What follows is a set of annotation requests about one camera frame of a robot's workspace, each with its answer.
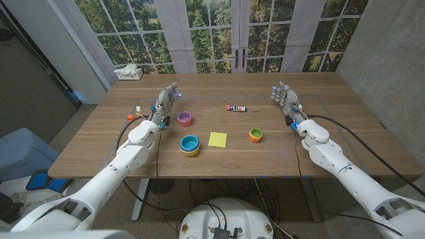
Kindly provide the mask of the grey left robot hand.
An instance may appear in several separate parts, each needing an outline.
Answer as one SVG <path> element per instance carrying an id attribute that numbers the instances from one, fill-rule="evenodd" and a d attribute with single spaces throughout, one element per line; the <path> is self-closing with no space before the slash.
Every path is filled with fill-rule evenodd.
<path id="1" fill-rule="evenodd" d="M 174 103 L 181 97 L 178 93 L 177 83 L 171 85 L 160 91 L 152 109 L 150 121 L 162 127 L 164 119 L 171 115 Z"/>

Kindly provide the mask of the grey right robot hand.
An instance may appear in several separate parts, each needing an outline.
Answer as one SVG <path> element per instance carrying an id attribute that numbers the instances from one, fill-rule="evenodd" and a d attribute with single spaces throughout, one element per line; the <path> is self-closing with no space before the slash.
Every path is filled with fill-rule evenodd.
<path id="1" fill-rule="evenodd" d="M 270 97 L 282 107 L 285 123 L 292 130 L 295 131 L 302 121 L 308 119 L 299 103 L 297 94 L 283 82 L 280 82 L 280 87 L 272 86 Z"/>

